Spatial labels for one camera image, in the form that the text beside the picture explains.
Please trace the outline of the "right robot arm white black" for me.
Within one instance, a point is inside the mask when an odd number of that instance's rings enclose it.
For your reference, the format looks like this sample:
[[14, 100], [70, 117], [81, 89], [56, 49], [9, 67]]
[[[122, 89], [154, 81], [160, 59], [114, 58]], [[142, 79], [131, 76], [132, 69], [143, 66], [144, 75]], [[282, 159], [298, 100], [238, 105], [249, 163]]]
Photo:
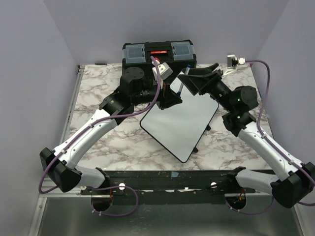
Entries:
[[223, 81], [218, 64], [193, 68], [178, 79], [192, 95], [209, 94], [225, 110], [222, 116], [225, 128], [244, 141], [271, 167], [273, 174], [251, 171], [244, 167], [233, 170], [226, 181], [233, 193], [251, 188], [270, 194], [280, 205], [291, 208], [311, 193], [315, 186], [315, 166], [303, 163], [279, 145], [261, 127], [260, 120], [250, 110], [258, 107], [256, 88], [239, 86], [230, 89]]

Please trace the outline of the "white marker pen blue cap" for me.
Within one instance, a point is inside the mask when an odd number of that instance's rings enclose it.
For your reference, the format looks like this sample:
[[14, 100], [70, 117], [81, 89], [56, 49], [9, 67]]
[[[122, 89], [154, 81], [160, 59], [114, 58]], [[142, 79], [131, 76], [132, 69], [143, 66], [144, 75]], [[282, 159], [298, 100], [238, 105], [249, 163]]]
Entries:
[[[191, 66], [190, 65], [187, 65], [186, 69], [185, 69], [185, 72], [184, 72], [184, 75], [187, 75], [189, 74], [189, 71], [191, 69]], [[177, 95], [180, 97], [181, 94], [182, 94], [182, 90], [184, 88], [184, 83], [181, 82], [180, 86], [179, 86], [179, 89], [178, 89], [178, 92], [177, 92]]]

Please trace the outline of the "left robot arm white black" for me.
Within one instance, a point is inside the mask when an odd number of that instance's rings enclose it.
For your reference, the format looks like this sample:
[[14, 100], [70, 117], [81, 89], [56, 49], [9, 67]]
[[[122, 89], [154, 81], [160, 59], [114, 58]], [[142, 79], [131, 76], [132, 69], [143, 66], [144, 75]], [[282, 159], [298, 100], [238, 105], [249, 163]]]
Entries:
[[101, 168], [80, 167], [79, 161], [100, 138], [126, 118], [144, 113], [154, 105], [167, 109], [181, 104], [181, 98], [167, 81], [175, 77], [174, 71], [165, 65], [151, 67], [149, 71], [138, 66], [125, 69], [118, 87], [104, 98], [76, 133], [57, 147], [46, 147], [40, 152], [44, 174], [64, 193], [77, 186], [92, 187], [98, 194], [106, 193], [109, 176]]

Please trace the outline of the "white whiteboard with black rim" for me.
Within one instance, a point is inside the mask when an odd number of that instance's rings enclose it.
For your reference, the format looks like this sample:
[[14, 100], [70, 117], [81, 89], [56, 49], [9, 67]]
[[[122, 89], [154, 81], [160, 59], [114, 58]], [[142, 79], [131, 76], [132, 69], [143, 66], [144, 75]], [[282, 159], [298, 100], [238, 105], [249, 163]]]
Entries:
[[182, 103], [161, 110], [151, 108], [140, 120], [140, 127], [180, 162], [186, 163], [219, 108], [206, 95], [192, 95], [183, 87]]

